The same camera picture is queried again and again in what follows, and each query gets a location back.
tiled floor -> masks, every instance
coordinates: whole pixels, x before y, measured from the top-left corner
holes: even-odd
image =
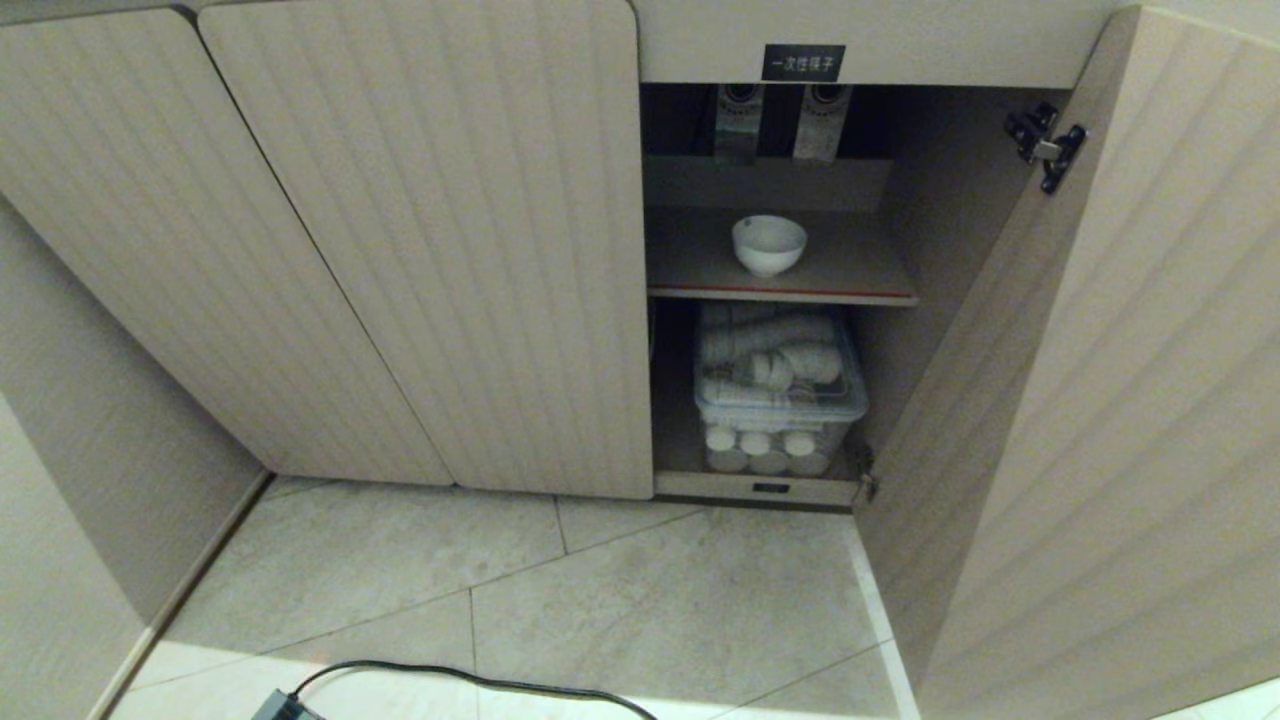
[[[340,660],[607,689],[662,720],[916,717],[852,520],[283,478],[115,720],[248,720]],[[335,674],[329,720],[634,719],[449,678]]]

white bowl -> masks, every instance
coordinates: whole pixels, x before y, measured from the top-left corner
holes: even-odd
[[[733,255],[758,278],[795,265],[808,242],[804,228],[777,215],[751,215],[733,224]]]

metal hinge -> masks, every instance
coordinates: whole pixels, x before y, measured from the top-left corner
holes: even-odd
[[[859,496],[867,500],[867,505],[870,505],[879,493],[879,478],[872,474],[872,465],[876,464],[876,454],[869,445],[864,445],[854,451],[852,461],[858,478],[856,482],[861,486]]]
[[[1048,102],[1041,102],[1036,111],[1010,113],[1005,118],[1005,132],[1018,142],[1018,156],[1028,165],[1036,160],[1044,163],[1044,179],[1041,190],[1052,195],[1057,186],[1062,183],[1066,172],[1071,169],[1071,160],[1089,137],[1089,131],[1080,126],[1071,126],[1066,135],[1060,135],[1053,141],[1048,137],[1053,135],[1053,123],[1057,122],[1057,108]]]

baseboard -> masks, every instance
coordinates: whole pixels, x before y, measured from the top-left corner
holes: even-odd
[[[200,551],[196,562],[187,570],[187,574],[183,575],[182,582],[178,583],[174,591],[169,593],[160,611],[156,612],[156,616],[151,619],[151,623],[142,630],[137,642],[133,643],[129,653],[124,657],[124,662],[120,664],[119,670],[111,676],[111,682],[102,691],[102,694],[99,696],[86,720],[102,720],[115,707],[116,701],[119,701],[120,694],[128,688],[134,673],[142,666],[147,655],[151,653],[151,648],[155,647],[160,635],[169,626],[169,623],[178,615],[178,610],[182,609],[182,603],[186,602],[187,596],[191,594],[196,583],[200,582],[200,578],[205,575],[209,566],[218,559],[218,553],[221,552],[223,546],[230,539],[232,533],[236,532],[236,528],[239,527],[241,521],[253,507],[253,503],[257,502],[259,496],[266,489],[266,483],[274,477],[275,473],[264,469],[253,483],[250,484],[244,495],[236,502],[227,519],[218,525],[218,532],[214,533],[214,537]]]

cabinet shelf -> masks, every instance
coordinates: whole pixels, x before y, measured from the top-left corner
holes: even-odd
[[[756,278],[733,256],[730,232],[751,214],[736,208],[645,209],[649,295],[703,300],[768,300],[837,305],[913,306],[911,279],[869,213],[788,210],[809,246],[794,268]]]
[[[718,497],[849,507],[858,492],[847,452],[838,452],[822,478],[714,473],[703,462],[703,427],[694,402],[692,323],[659,310],[653,363],[654,489],[664,497]],[[759,491],[759,484],[773,486]],[[782,493],[776,492],[785,487]]]

